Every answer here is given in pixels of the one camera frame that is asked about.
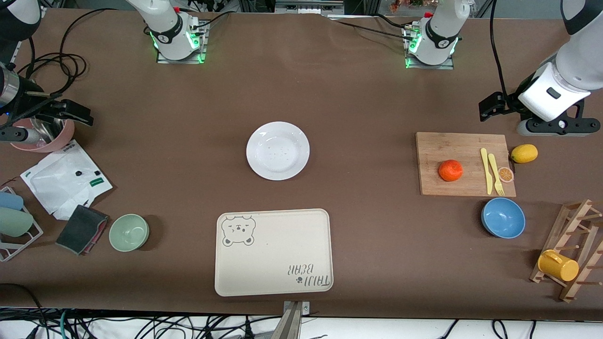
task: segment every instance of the white floor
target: white floor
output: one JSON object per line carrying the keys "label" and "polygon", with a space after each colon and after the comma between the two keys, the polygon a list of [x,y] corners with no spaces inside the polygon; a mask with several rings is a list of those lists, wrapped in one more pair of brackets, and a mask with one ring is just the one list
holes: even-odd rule
{"label": "white floor", "polygon": [[[205,317],[194,317],[194,326],[203,327]],[[252,324],[253,332],[260,334],[272,331],[279,319],[265,320]],[[220,324],[221,327],[238,326],[245,322],[244,317],[230,317]],[[504,321],[509,339],[528,339],[531,322]],[[145,320],[129,320],[127,322],[110,322],[98,320],[90,326],[90,331],[99,339],[133,339],[140,329],[147,324]],[[187,320],[181,322],[189,326]],[[410,319],[367,319],[367,318],[305,318],[301,327],[300,339],[438,339],[444,335],[452,320],[410,320]],[[0,322],[0,339],[25,338],[34,328],[30,322]],[[212,332],[218,339],[225,331]],[[243,331],[233,332],[228,338],[235,338]],[[150,339],[153,333],[145,338]],[[163,339],[193,338],[190,330],[166,331]],[[36,338],[46,338],[39,329]],[[52,339],[60,336],[51,333]],[[461,320],[450,333],[448,339],[497,339],[489,320]],[[533,339],[555,338],[603,338],[602,323],[577,322],[538,322]]]}

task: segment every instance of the wooden cutting board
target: wooden cutting board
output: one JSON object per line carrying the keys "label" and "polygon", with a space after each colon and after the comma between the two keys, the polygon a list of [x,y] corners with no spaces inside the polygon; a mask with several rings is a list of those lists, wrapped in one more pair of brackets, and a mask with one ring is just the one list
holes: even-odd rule
{"label": "wooden cutting board", "polygon": [[[417,133],[418,173],[423,195],[452,195],[463,197],[496,197],[496,190],[488,195],[486,176],[479,149],[484,147],[496,157],[496,165],[509,167],[509,152],[504,135],[463,133]],[[438,174],[445,160],[457,160],[463,166],[463,176],[454,182],[445,182]],[[494,173],[488,164],[490,174]],[[515,197],[514,182],[502,183],[506,197]]]}

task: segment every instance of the orange slice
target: orange slice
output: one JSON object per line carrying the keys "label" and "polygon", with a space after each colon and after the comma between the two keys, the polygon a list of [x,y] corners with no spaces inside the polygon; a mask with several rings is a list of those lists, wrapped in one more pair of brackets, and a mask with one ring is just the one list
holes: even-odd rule
{"label": "orange slice", "polygon": [[513,171],[508,167],[501,167],[498,169],[498,176],[502,182],[512,182],[515,179]]}

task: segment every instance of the blue bowl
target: blue bowl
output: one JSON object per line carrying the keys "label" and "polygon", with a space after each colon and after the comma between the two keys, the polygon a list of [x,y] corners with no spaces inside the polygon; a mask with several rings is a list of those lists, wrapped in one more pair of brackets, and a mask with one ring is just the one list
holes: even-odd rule
{"label": "blue bowl", "polygon": [[494,236],[513,239],[523,232],[526,217],[515,201],[499,197],[484,206],[482,224]]}

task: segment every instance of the green cup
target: green cup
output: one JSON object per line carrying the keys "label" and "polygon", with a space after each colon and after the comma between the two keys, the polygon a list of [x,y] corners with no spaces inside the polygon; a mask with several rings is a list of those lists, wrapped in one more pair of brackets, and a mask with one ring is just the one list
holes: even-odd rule
{"label": "green cup", "polygon": [[27,233],[34,217],[25,212],[0,207],[0,233],[16,238]]}

